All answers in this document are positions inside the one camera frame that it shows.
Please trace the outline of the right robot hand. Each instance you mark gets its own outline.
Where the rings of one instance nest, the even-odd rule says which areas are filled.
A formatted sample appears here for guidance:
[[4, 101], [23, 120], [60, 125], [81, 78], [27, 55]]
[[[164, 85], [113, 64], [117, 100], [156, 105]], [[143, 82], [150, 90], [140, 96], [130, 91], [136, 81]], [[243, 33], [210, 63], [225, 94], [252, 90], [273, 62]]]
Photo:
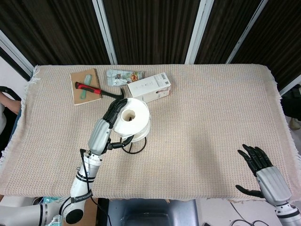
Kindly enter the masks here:
[[281, 206], [289, 202], [292, 197], [279, 169], [272, 164], [267, 154], [259, 147], [242, 145], [245, 151], [238, 150], [244, 158], [259, 185], [259, 190], [245, 189], [235, 185], [240, 192], [258, 198], [264, 198], [273, 206]]

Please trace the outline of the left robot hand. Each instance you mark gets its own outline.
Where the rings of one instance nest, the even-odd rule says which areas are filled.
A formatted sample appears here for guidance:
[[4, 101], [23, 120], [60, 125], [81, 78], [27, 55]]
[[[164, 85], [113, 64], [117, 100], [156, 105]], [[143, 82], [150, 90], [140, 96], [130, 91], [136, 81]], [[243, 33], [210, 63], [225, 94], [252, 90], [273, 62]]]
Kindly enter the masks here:
[[97, 121], [88, 142], [88, 148], [92, 154], [102, 155], [107, 150], [125, 147], [132, 141], [134, 135], [123, 142], [111, 143], [110, 139], [111, 130], [117, 120], [117, 116], [126, 104], [127, 98], [116, 99], [110, 104], [104, 116]]

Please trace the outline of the white paper towel roll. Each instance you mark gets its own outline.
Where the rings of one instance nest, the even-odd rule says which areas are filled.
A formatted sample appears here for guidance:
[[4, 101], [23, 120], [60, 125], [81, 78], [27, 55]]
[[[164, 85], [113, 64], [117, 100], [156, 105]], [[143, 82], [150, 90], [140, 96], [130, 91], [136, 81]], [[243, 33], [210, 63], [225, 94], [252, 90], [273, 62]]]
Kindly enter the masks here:
[[150, 111], [145, 102], [128, 98], [127, 104], [121, 108], [113, 131], [122, 139], [134, 136], [131, 142], [145, 138], [150, 131]]

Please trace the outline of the dark robot base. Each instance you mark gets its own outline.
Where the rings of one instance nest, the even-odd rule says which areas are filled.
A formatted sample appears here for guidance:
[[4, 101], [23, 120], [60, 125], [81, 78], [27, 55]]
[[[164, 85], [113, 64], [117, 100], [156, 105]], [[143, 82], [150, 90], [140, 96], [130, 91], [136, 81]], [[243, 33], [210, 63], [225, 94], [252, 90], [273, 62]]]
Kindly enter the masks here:
[[195, 200], [99, 199], [95, 226], [199, 226]]

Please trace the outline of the person forearm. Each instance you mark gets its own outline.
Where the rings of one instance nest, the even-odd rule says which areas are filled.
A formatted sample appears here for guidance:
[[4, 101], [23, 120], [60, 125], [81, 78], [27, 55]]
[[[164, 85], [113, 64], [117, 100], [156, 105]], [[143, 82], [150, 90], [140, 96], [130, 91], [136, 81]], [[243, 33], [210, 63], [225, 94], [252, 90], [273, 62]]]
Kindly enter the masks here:
[[10, 99], [2, 92], [0, 92], [0, 103], [16, 115], [18, 115], [21, 110], [21, 101]]

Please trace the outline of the brown spiral notebook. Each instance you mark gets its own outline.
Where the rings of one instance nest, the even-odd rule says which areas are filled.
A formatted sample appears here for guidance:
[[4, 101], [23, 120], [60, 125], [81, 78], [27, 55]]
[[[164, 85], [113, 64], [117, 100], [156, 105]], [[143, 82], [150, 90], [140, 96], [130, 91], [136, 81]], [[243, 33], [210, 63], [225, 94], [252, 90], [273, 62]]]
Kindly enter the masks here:
[[91, 83], [89, 86], [100, 89], [100, 84], [99, 84], [99, 80], [98, 80], [98, 76], [97, 76], [97, 72], [96, 72], [95, 68], [91, 68], [89, 70], [85, 70], [85, 71], [81, 71], [81, 72], [71, 73], [70, 80], [71, 80], [71, 85], [72, 85], [72, 95], [73, 95], [74, 105], [81, 105], [81, 104], [93, 102], [93, 101], [96, 101], [96, 100], [102, 98], [102, 96], [99, 94], [95, 94], [95, 93], [91, 93], [91, 92], [87, 91], [86, 98], [84, 100], [80, 99], [82, 89], [76, 89], [75, 82], [79, 82], [79, 83], [83, 84], [86, 74], [92, 75], [92, 80], [91, 80]]

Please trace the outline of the red and black claw hammer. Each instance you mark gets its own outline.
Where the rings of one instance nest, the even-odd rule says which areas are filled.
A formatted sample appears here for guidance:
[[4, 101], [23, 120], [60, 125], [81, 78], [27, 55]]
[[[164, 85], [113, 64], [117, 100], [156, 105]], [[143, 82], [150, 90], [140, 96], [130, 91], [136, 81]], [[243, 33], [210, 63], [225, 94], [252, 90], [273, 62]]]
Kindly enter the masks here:
[[79, 83], [79, 82], [75, 82], [75, 88], [76, 89], [82, 89], [82, 90], [85, 90], [85, 91], [89, 91], [91, 93], [95, 93], [95, 94], [99, 94], [99, 95], [105, 95], [105, 96], [108, 96], [108, 97], [112, 97], [114, 99], [124, 99], [124, 97], [125, 97], [125, 92], [122, 88], [120, 89], [121, 94], [119, 94], [119, 95], [112, 94], [112, 93], [106, 92], [102, 89], [91, 87], [91, 86], [88, 86], [88, 85], [85, 85], [85, 84], [82, 84], [82, 83]]

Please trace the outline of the pale green plastic tool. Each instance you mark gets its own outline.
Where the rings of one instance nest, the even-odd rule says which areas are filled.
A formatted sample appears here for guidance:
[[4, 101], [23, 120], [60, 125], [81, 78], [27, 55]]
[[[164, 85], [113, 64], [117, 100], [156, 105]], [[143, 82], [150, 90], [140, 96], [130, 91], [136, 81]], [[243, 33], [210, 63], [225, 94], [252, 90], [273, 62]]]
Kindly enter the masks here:
[[[92, 80], [92, 75], [91, 74], [86, 74], [83, 84], [89, 86]], [[84, 100], [86, 98], [86, 90], [82, 90], [81, 95], [80, 95], [80, 99]]]

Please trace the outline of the silver snack bag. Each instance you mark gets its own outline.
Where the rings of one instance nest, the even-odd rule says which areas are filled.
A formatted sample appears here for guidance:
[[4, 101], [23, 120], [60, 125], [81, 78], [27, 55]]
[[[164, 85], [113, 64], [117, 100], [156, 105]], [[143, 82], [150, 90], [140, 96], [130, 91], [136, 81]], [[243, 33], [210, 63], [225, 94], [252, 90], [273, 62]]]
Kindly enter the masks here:
[[109, 69], [106, 71], [107, 84], [111, 87], [124, 86], [144, 78], [145, 71]]

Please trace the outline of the white product box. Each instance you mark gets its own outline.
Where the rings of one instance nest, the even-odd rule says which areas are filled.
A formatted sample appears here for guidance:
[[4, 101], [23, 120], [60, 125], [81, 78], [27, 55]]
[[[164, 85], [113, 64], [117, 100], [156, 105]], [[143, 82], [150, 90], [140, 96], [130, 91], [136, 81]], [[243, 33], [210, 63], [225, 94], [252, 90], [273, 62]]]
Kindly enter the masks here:
[[146, 103], [167, 97], [170, 93], [171, 82], [166, 73], [159, 73], [127, 85], [132, 98]]

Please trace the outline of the black bag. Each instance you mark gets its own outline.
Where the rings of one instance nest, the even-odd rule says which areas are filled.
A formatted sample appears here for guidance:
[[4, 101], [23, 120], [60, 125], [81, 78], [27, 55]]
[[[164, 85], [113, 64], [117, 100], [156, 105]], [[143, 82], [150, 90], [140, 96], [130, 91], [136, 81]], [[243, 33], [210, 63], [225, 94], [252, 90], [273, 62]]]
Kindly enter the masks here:
[[282, 95], [281, 105], [284, 114], [290, 117], [291, 130], [301, 129], [301, 85], [297, 84]]

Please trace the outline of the beige waffle-weave tablecloth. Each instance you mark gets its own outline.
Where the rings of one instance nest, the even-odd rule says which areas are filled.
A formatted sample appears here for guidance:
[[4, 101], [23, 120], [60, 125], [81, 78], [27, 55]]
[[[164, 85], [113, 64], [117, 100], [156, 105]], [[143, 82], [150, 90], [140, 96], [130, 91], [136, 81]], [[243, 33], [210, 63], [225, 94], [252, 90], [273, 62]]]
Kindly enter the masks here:
[[[108, 151], [93, 195], [108, 199], [249, 200], [236, 189], [258, 189], [238, 153], [257, 146], [301, 200], [301, 156], [294, 145], [270, 70], [263, 65], [123, 65], [149, 75], [166, 73], [169, 96], [148, 103], [151, 127], [144, 149]], [[67, 196], [80, 149], [112, 99], [74, 105], [70, 74], [88, 65], [37, 66], [22, 114], [0, 159], [0, 194]]]

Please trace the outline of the white frame post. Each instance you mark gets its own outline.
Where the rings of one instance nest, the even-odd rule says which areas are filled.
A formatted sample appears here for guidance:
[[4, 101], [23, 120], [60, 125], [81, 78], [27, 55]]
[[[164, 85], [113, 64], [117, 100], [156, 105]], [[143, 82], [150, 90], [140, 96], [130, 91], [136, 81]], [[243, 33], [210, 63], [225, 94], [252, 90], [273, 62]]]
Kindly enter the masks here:
[[213, 4], [214, 0], [200, 0], [195, 24], [184, 62], [187, 65], [195, 63]]
[[238, 53], [240, 47], [242, 46], [243, 42], [245, 41], [245, 39], [246, 39], [247, 35], [249, 34], [250, 30], [252, 29], [253, 25], [255, 24], [257, 19], [259, 18], [260, 14], [264, 10], [264, 8], [265, 8], [266, 4], [268, 3], [268, 1], [269, 0], [261, 0], [260, 1], [258, 7], [254, 11], [251, 19], [249, 20], [247, 26], [245, 27], [243, 33], [241, 34], [241, 36], [238, 39], [238, 41], [236, 42], [233, 50], [231, 51], [229, 57], [227, 58], [225, 64], [230, 64], [233, 61], [234, 57]]
[[287, 93], [290, 89], [292, 89], [297, 84], [301, 83], [301, 75], [299, 75], [297, 78], [295, 78], [293, 81], [291, 81], [288, 85], [286, 85], [283, 89], [280, 90], [280, 95], [284, 95]]
[[111, 37], [111, 32], [109, 28], [109, 23], [107, 20], [103, 0], [92, 0], [93, 7], [95, 10], [96, 18], [101, 30], [101, 34], [103, 37], [103, 41], [105, 44], [105, 48], [107, 51], [107, 55], [110, 61], [111, 65], [117, 65], [117, 56], [115, 53], [115, 48], [113, 45], [112, 37]]
[[0, 56], [12, 66], [25, 80], [33, 76], [34, 65], [21, 53], [15, 44], [0, 29]]

